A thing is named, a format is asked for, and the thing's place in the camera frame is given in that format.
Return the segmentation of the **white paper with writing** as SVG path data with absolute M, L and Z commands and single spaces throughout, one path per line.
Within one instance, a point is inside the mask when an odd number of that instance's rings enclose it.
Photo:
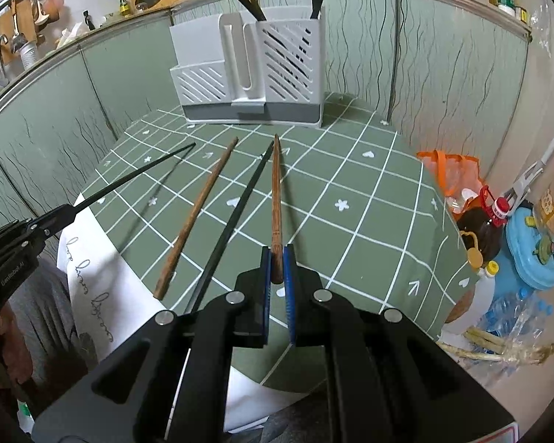
M 144 200 L 131 208 L 119 197 L 105 197 L 63 231 L 58 266 L 68 276 L 77 329 L 90 335 L 99 359 L 158 311 L 184 312 L 236 201 L 223 197 L 200 214 L 163 300 L 152 291 L 189 212 L 184 201 Z M 267 345 L 233 353 L 226 430 L 293 404 L 325 379 L 322 350 L 289 343 L 282 286 L 272 286 L 270 304 Z

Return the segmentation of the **plastic water bottle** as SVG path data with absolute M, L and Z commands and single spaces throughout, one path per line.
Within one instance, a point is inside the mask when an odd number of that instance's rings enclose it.
M 527 288 L 498 297 L 477 327 L 515 342 L 534 344 L 543 334 L 554 306 Z

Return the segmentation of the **dark soy sauce bottle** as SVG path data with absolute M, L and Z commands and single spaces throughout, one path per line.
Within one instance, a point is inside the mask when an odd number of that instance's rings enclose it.
M 495 198 L 488 185 L 481 188 L 476 201 L 457 220 L 467 259 L 474 269 L 484 267 L 499 253 L 510 209 L 505 197 Z

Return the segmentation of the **green grid table mat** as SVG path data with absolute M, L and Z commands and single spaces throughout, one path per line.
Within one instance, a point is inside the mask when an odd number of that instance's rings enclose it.
M 236 208 L 206 298 L 258 266 L 281 194 L 282 240 L 297 263 L 360 309 L 396 308 L 431 337 L 475 281 L 453 219 L 406 138 L 368 104 L 331 94 L 320 128 L 195 125 L 160 110 L 98 163 L 100 198 L 64 234 L 73 316 L 99 356 L 153 313 L 187 304 Z

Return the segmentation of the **blue round lid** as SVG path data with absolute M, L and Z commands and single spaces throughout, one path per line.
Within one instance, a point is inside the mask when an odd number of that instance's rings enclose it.
M 554 288 L 554 240 L 534 223 L 533 210 L 519 207 L 507 222 L 506 248 L 519 281 L 537 291 Z

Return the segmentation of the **dark glass bottle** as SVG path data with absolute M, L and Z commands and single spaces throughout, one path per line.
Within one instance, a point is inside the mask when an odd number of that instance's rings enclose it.
M 92 20 L 92 17 L 90 15 L 90 12 L 88 10 L 85 10 L 83 12 L 83 15 L 84 15 L 84 21 L 85 21 L 85 24 L 87 25 L 87 27 L 89 28 L 90 31 L 94 31 L 96 29 L 95 27 L 95 24 Z

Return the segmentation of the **orange mesh bag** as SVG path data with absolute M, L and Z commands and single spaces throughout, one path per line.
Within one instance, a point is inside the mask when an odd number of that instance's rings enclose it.
M 421 151 L 416 156 L 433 175 L 445 198 L 461 199 L 464 190 L 478 195 L 484 186 L 479 160 L 473 156 L 448 154 L 441 150 Z

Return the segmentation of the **green oil bottle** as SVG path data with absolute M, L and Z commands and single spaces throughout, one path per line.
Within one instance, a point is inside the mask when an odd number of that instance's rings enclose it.
M 127 17 L 132 14 L 131 6 L 127 0 L 119 0 L 119 12 L 122 17 Z

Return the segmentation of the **white grey utensil holder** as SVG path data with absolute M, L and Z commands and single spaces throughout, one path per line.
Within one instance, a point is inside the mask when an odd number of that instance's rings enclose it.
M 319 127 L 325 101 L 324 23 L 308 6 L 218 13 L 171 27 L 170 74 L 192 124 Z

